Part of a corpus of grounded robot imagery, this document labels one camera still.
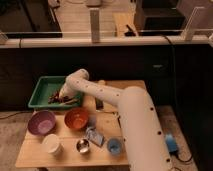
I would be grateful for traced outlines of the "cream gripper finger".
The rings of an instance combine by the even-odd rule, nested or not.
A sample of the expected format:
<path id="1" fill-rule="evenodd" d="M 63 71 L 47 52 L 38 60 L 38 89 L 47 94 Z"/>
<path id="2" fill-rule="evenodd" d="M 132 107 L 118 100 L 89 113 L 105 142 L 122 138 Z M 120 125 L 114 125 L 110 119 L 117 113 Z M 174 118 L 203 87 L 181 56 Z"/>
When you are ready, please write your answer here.
<path id="1" fill-rule="evenodd" d="M 78 99 L 74 98 L 74 99 L 71 99 L 69 101 L 62 102 L 62 103 L 60 103 L 60 105 L 69 105 L 69 104 L 76 103 L 76 102 L 78 102 Z"/>

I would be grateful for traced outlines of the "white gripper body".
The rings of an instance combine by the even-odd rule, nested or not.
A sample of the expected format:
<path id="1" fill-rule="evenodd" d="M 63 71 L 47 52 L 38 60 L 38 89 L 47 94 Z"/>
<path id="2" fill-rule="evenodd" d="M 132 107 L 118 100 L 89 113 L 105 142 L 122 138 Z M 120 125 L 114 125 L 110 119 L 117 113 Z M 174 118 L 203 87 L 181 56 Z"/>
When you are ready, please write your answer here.
<path id="1" fill-rule="evenodd" d="M 59 98 L 68 98 L 71 99 L 74 97 L 74 90 L 71 89 L 67 84 L 64 84 L 59 91 Z"/>

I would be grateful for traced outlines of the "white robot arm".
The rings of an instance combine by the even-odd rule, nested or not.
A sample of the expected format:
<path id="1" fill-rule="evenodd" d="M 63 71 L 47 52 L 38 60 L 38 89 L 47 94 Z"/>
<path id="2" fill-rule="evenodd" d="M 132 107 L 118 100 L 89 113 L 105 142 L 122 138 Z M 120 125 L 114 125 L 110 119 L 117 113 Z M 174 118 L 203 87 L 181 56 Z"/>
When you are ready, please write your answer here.
<path id="1" fill-rule="evenodd" d="M 94 96 L 118 109 L 130 171 L 172 171 L 164 133 L 149 93 L 141 87 L 124 89 L 89 80 L 79 69 L 65 78 L 59 97 L 74 97 L 78 92 Z"/>

